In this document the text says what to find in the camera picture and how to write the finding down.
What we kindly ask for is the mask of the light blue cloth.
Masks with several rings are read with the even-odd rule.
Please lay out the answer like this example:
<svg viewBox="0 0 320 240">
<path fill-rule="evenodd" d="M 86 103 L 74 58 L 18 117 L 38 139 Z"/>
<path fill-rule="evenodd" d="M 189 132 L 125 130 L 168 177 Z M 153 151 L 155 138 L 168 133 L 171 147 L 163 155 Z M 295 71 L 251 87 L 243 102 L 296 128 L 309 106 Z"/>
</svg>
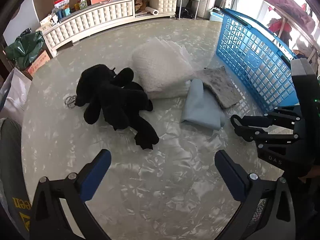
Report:
<svg viewBox="0 0 320 240">
<path fill-rule="evenodd" d="M 226 117 L 213 93 L 200 79 L 193 79 L 181 115 L 181 122 L 220 130 Z"/>
</svg>

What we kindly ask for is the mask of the blue plastic laundry basket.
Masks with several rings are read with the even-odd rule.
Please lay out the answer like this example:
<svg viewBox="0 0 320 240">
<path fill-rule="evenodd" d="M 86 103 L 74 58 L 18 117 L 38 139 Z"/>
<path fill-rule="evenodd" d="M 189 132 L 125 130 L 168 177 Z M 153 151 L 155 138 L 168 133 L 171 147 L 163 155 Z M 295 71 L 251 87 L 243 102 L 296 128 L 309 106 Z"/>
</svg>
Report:
<svg viewBox="0 0 320 240">
<path fill-rule="evenodd" d="M 223 20 L 216 54 L 243 83 L 263 111 L 296 105 L 291 79 L 293 51 L 257 20 L 221 9 Z"/>
</svg>

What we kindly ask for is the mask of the grey stained felt pad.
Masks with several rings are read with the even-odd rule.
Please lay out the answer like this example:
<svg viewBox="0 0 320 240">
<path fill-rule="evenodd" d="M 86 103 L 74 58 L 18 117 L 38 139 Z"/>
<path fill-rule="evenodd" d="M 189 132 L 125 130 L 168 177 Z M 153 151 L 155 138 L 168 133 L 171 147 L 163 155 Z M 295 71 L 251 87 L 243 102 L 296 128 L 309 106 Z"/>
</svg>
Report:
<svg viewBox="0 0 320 240">
<path fill-rule="evenodd" d="M 223 109 L 236 105 L 242 99 L 224 66 L 213 69 L 204 68 L 196 71 L 194 77 L 200 79 L 204 86 L 214 94 Z"/>
</svg>

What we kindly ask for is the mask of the white quilted cloth bundle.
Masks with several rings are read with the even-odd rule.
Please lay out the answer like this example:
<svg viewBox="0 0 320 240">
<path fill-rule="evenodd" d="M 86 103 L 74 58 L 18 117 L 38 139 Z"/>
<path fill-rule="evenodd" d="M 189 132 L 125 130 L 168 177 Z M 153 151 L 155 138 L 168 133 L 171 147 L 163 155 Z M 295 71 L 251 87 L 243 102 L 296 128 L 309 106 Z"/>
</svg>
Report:
<svg viewBox="0 0 320 240">
<path fill-rule="evenodd" d="M 186 96 L 194 74 L 185 46 L 156 37 L 133 51 L 132 68 L 151 99 Z"/>
</svg>

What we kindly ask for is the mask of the black plush toy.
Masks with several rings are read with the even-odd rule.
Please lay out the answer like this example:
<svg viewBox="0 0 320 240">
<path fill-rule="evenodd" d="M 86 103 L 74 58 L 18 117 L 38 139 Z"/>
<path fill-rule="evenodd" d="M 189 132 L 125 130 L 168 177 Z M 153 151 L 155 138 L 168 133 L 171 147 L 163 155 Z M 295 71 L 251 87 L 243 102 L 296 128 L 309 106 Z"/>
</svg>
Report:
<svg viewBox="0 0 320 240">
<path fill-rule="evenodd" d="M 135 143 L 142 149 L 153 149 L 159 137 L 151 124 L 140 116 L 141 111 L 153 111 L 153 103 L 141 85 L 134 80 L 131 68 L 119 73 L 104 64 L 84 70 L 76 87 L 75 105 L 83 107 L 84 120 L 95 124 L 100 114 L 116 130 L 131 127 L 136 131 Z"/>
</svg>

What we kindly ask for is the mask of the wooden clothes drying rack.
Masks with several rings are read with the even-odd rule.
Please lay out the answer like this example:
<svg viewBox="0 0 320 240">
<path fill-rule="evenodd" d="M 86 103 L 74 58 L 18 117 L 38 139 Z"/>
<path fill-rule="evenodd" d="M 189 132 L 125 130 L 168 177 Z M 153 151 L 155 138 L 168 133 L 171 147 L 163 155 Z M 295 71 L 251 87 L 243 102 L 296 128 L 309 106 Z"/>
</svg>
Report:
<svg viewBox="0 0 320 240">
<path fill-rule="evenodd" d="M 293 28 L 295 28 L 308 42 L 310 45 L 313 47 L 313 51 L 310 55 L 309 58 L 312 58 L 315 53 L 319 54 L 319 45 L 317 42 L 314 40 L 313 36 L 311 34 L 308 34 L 304 31 L 303 27 L 296 22 L 294 18 L 292 18 L 289 14 L 281 10 L 277 6 L 272 6 L 270 3 L 268 3 L 266 0 L 263 0 L 265 3 L 267 3 L 269 6 L 271 6 L 274 11 L 280 15 L 285 22 L 288 22 Z"/>
</svg>

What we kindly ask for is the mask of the pink cloth pile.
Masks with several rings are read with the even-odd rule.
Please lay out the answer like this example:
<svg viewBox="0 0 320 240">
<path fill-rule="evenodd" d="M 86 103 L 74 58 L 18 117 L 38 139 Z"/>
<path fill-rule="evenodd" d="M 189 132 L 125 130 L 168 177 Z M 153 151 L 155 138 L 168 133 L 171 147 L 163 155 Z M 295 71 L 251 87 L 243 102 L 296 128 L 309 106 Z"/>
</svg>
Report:
<svg viewBox="0 0 320 240">
<path fill-rule="evenodd" d="M 304 31 L 311 34 L 315 28 L 315 22 L 306 11 L 303 10 L 294 0 L 266 0 L 272 6 L 277 6 L 299 23 Z"/>
</svg>

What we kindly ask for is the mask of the light blue storage box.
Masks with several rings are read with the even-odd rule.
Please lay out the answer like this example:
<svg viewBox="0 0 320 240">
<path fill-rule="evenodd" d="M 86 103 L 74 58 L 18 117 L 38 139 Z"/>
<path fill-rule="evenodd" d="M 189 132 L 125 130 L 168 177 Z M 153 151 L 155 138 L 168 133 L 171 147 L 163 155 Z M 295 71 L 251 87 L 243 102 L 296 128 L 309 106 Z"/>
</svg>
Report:
<svg viewBox="0 0 320 240">
<path fill-rule="evenodd" d="M 222 22 L 223 21 L 223 13 L 220 11 L 219 8 L 213 7 L 210 10 L 210 21 L 213 22 Z"/>
</svg>

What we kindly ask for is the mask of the white paper shopping bag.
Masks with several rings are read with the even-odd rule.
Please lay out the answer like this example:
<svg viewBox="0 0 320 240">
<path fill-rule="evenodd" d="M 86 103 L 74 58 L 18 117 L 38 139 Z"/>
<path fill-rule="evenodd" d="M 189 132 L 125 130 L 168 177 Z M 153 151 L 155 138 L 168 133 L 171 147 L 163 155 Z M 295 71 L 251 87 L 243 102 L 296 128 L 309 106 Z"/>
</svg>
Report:
<svg viewBox="0 0 320 240">
<path fill-rule="evenodd" d="M 31 80 L 14 68 L 1 87 L 1 118 L 11 118 L 22 125 Z"/>
</svg>

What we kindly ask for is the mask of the paper towel roll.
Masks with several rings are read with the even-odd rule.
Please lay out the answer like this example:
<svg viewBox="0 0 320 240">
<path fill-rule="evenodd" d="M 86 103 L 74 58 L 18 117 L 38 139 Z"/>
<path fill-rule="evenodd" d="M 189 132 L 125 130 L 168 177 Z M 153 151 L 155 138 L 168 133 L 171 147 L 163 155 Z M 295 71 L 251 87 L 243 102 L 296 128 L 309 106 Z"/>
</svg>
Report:
<svg viewBox="0 0 320 240">
<path fill-rule="evenodd" d="M 156 16 L 159 14 L 159 11 L 157 9 L 154 9 L 152 7 L 145 7 L 145 11 L 149 12 L 150 14 Z"/>
</svg>

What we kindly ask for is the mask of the red printed cardboard box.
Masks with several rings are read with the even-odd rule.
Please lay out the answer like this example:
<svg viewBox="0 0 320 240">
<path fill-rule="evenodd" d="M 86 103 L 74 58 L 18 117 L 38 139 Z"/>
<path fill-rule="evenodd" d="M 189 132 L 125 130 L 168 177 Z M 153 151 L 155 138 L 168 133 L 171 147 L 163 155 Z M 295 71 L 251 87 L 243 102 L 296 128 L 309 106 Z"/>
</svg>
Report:
<svg viewBox="0 0 320 240">
<path fill-rule="evenodd" d="M 27 68 L 26 72 L 28 76 L 32 79 L 34 74 L 39 70 L 44 64 L 50 61 L 50 57 L 46 50 L 44 50 L 37 59 Z"/>
</svg>

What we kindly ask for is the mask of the green plastic bag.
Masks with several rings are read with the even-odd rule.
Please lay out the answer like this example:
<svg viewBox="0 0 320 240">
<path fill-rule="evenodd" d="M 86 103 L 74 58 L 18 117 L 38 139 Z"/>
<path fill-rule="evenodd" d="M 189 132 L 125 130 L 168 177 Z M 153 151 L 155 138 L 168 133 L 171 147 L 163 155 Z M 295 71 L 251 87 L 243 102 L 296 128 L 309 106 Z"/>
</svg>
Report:
<svg viewBox="0 0 320 240">
<path fill-rule="evenodd" d="M 28 68 L 44 48 L 44 38 L 40 31 L 28 33 L 16 38 L 15 42 L 5 48 L 5 54 L 14 61 L 19 70 Z"/>
</svg>

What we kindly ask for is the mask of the white tufted TV cabinet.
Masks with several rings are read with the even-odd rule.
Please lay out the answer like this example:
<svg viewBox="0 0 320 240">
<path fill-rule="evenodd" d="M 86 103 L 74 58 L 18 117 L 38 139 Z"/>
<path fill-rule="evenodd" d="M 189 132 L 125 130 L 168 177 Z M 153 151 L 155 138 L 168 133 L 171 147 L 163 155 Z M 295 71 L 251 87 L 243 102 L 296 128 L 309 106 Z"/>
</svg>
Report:
<svg viewBox="0 0 320 240">
<path fill-rule="evenodd" d="M 145 11 L 145 7 L 152 7 L 159 11 L 154 16 Z M 120 25 L 149 20 L 160 17 L 174 17 L 177 0 L 110 0 L 79 10 L 52 27 L 42 26 L 38 30 L 42 33 L 46 46 L 56 57 L 57 49 L 65 44 L 78 42 L 101 31 Z"/>
</svg>

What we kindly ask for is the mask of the red white package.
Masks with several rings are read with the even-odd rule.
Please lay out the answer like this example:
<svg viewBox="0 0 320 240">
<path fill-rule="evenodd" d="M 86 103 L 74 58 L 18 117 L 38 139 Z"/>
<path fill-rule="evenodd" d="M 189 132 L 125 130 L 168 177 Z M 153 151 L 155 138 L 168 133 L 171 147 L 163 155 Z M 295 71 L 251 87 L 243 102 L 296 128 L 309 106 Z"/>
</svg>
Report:
<svg viewBox="0 0 320 240">
<path fill-rule="evenodd" d="M 59 9 L 64 7 L 65 5 L 67 5 L 70 2 L 70 0 L 57 0 L 54 2 L 54 7 Z"/>
</svg>

